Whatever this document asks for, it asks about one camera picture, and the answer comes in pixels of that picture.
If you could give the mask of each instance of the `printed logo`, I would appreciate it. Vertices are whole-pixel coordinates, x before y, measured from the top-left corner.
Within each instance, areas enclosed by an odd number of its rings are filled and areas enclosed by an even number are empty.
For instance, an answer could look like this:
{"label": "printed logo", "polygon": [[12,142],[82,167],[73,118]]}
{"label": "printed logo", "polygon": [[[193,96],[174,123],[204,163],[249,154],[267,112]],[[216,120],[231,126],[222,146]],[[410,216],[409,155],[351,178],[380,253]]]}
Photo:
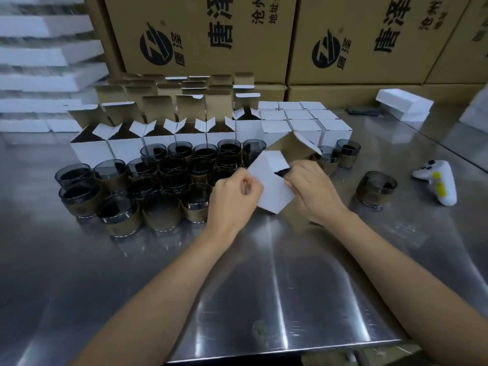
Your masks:
{"label": "printed logo", "polygon": [[328,68],[341,53],[341,43],[327,30],[327,36],[318,41],[312,50],[312,61],[317,68]]}
{"label": "printed logo", "polygon": [[144,57],[154,65],[166,65],[173,58],[171,41],[159,30],[147,23],[148,30],[141,36],[139,46]]}

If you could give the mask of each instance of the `person's left hand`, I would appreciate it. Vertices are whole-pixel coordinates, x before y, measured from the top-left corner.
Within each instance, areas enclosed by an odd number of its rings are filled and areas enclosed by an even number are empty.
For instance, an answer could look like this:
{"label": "person's left hand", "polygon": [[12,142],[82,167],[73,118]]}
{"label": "person's left hand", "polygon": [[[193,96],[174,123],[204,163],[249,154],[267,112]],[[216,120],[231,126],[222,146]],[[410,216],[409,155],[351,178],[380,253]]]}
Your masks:
{"label": "person's left hand", "polygon": [[229,245],[232,244],[251,218],[263,189],[261,182],[244,168],[239,168],[229,178],[218,180],[210,196],[206,229],[230,239]]}

